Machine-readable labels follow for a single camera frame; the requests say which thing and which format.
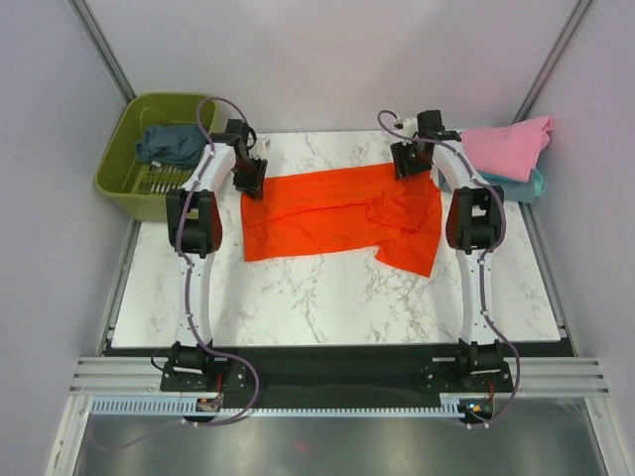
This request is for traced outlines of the orange t shirt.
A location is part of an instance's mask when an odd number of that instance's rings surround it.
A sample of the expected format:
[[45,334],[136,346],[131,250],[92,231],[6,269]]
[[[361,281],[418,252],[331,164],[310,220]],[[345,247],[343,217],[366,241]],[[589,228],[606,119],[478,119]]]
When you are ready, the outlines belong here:
[[373,247],[377,261],[427,278],[442,211],[430,173],[396,179],[390,164],[267,178],[263,199],[241,200],[244,258]]

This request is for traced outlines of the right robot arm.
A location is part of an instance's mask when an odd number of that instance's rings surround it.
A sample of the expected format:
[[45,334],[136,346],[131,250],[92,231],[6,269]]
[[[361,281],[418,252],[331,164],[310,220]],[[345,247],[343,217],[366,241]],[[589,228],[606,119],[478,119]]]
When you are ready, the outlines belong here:
[[390,134],[395,176],[411,178],[429,172],[449,186],[451,201],[444,236],[459,264],[462,326],[454,377],[466,390],[477,390],[490,373],[503,369],[503,339],[495,329],[492,304],[493,252],[506,232],[504,194],[491,185],[468,159],[460,134],[443,124],[439,110],[418,114],[416,129],[394,112]]

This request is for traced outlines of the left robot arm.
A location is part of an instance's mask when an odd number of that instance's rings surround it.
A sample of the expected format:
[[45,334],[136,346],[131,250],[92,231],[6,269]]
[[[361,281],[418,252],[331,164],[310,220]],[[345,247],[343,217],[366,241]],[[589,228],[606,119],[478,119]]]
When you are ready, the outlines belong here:
[[222,133],[211,133],[190,178],[166,194],[168,237],[180,259],[183,283],[182,313],[176,342],[165,373],[183,369],[184,379],[197,390],[206,390],[217,379],[216,357],[209,322],[209,284],[215,253],[222,242],[217,195],[227,177],[244,196],[264,195],[267,161],[250,155],[257,138],[243,119],[227,121]]

